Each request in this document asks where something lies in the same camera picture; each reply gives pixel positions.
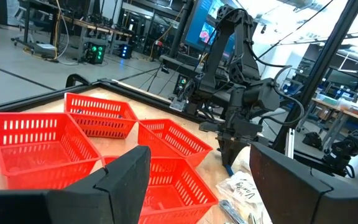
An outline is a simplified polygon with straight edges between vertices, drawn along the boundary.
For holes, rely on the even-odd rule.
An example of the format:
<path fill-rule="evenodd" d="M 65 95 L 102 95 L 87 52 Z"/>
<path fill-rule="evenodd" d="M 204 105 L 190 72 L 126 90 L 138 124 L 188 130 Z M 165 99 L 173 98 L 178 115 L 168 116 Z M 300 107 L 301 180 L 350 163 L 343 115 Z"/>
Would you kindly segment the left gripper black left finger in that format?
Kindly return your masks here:
<path fill-rule="evenodd" d="M 137 223 L 151 150 L 136 146 L 61 190 L 0 190 L 0 223 Z"/>

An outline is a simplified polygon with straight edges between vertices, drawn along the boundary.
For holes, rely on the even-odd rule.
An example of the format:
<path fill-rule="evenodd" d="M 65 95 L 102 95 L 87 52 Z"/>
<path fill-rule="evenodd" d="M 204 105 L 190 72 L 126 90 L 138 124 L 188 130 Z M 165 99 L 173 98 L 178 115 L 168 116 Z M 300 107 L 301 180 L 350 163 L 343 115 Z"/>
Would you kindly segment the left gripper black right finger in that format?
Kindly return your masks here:
<path fill-rule="evenodd" d="M 358 224 L 358 186 L 308 167 L 260 143 L 250 169 L 273 223 Z"/>

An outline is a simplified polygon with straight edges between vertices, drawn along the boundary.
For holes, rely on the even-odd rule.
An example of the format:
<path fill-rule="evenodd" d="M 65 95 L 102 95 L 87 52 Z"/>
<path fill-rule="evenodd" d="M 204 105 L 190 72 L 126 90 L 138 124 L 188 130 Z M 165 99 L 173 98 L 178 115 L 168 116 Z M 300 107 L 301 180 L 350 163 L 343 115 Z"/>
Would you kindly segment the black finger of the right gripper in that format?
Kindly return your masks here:
<path fill-rule="evenodd" d="M 221 152 L 222 162 L 224 166 L 232 166 L 232 144 L 231 140 L 219 140 L 219 150 Z"/>
<path fill-rule="evenodd" d="M 249 164 L 250 161 L 250 144 L 240 143 L 235 150 L 234 163 L 245 165 Z"/>

